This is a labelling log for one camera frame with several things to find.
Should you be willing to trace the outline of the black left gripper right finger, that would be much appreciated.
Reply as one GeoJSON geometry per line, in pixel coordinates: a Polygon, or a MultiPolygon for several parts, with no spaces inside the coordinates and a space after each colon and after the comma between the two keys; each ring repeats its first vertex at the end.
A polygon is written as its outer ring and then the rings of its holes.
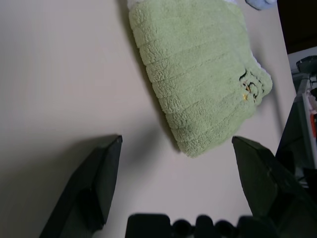
{"type": "Polygon", "coordinates": [[[296,178],[261,144],[240,136],[232,144],[253,216],[271,220],[281,238],[315,238],[317,205],[296,178]]]}

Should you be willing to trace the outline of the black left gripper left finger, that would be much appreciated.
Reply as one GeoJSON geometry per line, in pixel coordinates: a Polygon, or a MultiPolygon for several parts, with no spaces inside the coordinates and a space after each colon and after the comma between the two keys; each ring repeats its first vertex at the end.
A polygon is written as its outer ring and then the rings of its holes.
{"type": "Polygon", "coordinates": [[[116,187],[122,136],[92,150],[71,175],[40,237],[91,238],[107,222],[116,187]]]}

